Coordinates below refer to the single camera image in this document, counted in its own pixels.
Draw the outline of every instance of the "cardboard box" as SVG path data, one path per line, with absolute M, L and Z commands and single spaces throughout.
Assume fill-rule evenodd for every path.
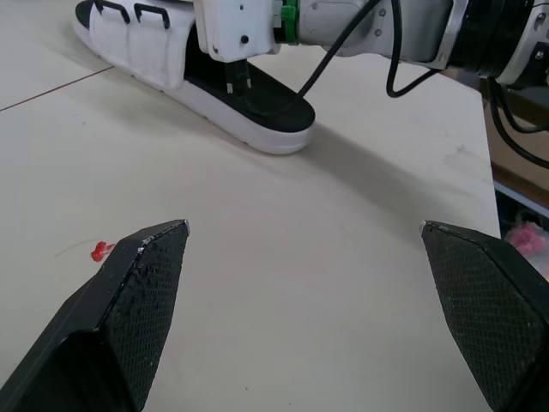
M 525 105 L 528 106 L 528 104 L 522 103 L 521 112 L 524 112 Z M 537 112 L 532 112 L 535 118 L 545 118 L 546 123 L 549 122 L 548 109 L 537 107 L 531 108 L 531 110 L 537 110 Z M 499 113 L 505 129 L 513 140 L 534 155 L 549 160 L 549 132 L 532 135 L 517 133 L 510 128 L 501 109 Z M 549 208 L 549 170 L 523 159 L 505 144 L 493 123 L 489 105 L 485 108 L 485 118 L 494 180 Z M 531 125 L 517 117 L 516 121 L 520 125 Z

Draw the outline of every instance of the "white foam sole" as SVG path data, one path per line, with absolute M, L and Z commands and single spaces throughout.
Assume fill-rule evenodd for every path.
M 76 16 L 73 17 L 73 26 L 80 40 L 92 52 L 103 58 L 94 47 L 90 32 L 78 21 Z M 144 81 L 138 76 L 136 78 L 159 90 L 158 87 Z M 236 137 L 240 142 L 246 143 L 264 153 L 272 155 L 295 153 L 304 148 L 312 138 L 314 125 L 309 129 L 297 133 L 282 133 L 267 129 L 252 122 L 221 100 L 216 99 L 211 94 L 187 81 L 184 81 L 178 90 L 162 90 L 162 92 L 207 118 L 213 124 L 216 124 L 230 135 Z

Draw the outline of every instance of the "small red fragment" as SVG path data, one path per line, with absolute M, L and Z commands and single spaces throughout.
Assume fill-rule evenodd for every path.
M 114 246 L 116 246 L 116 244 L 113 243 L 108 245 L 106 242 L 100 241 L 95 246 L 95 250 L 90 253 L 90 256 L 94 262 L 101 262 L 106 256 L 109 255 L 109 253 L 112 252 Z

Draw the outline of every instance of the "textured rubber pad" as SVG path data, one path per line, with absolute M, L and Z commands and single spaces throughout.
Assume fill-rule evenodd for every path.
M 186 221 L 170 221 L 121 239 L 0 389 L 0 412 L 140 412 L 170 330 L 188 234 Z
M 106 321 L 106 340 L 141 410 L 156 374 L 172 324 L 178 292 L 183 227 L 144 246 Z
M 549 336 L 545 308 L 528 290 L 539 288 L 537 300 L 546 281 L 500 239 L 428 222 L 423 240 L 449 330 L 486 401 L 495 411 L 526 410 L 524 395 L 546 380 L 533 374 Z

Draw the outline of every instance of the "metal screw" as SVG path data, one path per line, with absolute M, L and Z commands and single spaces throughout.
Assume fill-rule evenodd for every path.
M 546 21 L 546 14 L 545 13 L 539 13 L 538 16 L 535 18 L 534 22 L 534 30 L 537 32 L 538 28 L 543 26 L 543 23 Z

